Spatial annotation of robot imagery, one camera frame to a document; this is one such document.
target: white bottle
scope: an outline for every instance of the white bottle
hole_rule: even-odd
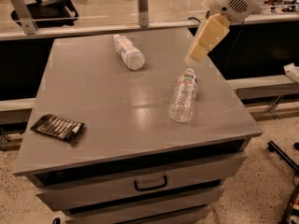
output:
[[[171,119],[184,123],[192,118],[196,90],[196,75],[189,68],[178,78],[178,83],[169,106],[169,116]]]
[[[114,35],[113,40],[116,52],[129,69],[138,70],[143,66],[145,62],[144,55],[127,36]]]

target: floor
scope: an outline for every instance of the floor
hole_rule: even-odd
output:
[[[193,224],[278,224],[283,216],[294,189],[294,171],[276,153],[269,152],[267,143],[274,141],[299,163],[298,151],[292,146],[299,141],[299,102],[279,105],[279,119],[273,119],[267,105],[248,106],[248,110],[263,134],[250,141],[245,150],[248,158],[236,175],[224,182],[224,194],[211,205],[207,218]],[[21,135],[11,137],[14,141],[0,153],[0,223],[50,224],[56,217],[63,218],[35,197],[36,188],[25,177],[12,174]]]
[[[81,14],[76,25],[136,20],[135,0],[74,1]],[[202,16],[199,1],[150,0],[156,6],[152,7],[150,19],[171,21],[191,15]],[[20,29],[10,20],[11,10],[8,0],[0,0],[0,14],[4,14],[0,16],[0,31]],[[246,148],[247,160],[234,177],[224,182],[226,191],[218,202],[211,205],[207,218],[193,224],[276,224],[283,216],[294,189],[294,171],[276,153],[268,151],[267,143],[273,140],[299,163],[298,151],[292,146],[299,141],[299,103],[281,104],[277,110],[280,119],[273,119],[266,105],[248,109],[263,129],[263,135],[250,141]],[[35,197],[36,188],[25,177],[12,174],[21,135],[12,135],[12,138],[7,151],[0,153],[0,224],[50,224],[54,218],[63,217],[60,212],[52,213]]]

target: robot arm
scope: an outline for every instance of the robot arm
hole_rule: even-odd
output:
[[[229,33],[231,22],[243,21],[264,0],[204,0],[202,5],[211,16],[198,29],[194,42],[186,56],[186,63],[198,63],[212,51]]]

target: gray tabletop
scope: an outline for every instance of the gray tabletop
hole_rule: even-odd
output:
[[[194,70],[194,116],[186,124],[168,116],[178,76],[193,37],[185,28],[127,34],[146,63],[130,71],[114,50],[113,35],[56,39],[21,143],[15,175],[61,170],[262,133],[250,113],[206,57]],[[85,123],[67,144],[29,128],[53,114]]]

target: desk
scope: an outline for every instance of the desk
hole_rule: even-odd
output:
[[[204,218],[253,136],[262,133],[212,61],[195,67],[193,119],[168,117],[193,37],[187,29],[127,34],[146,63],[130,71],[113,35],[56,39],[28,128],[54,114],[86,124],[71,144],[28,128],[14,175],[67,223],[183,223]]]

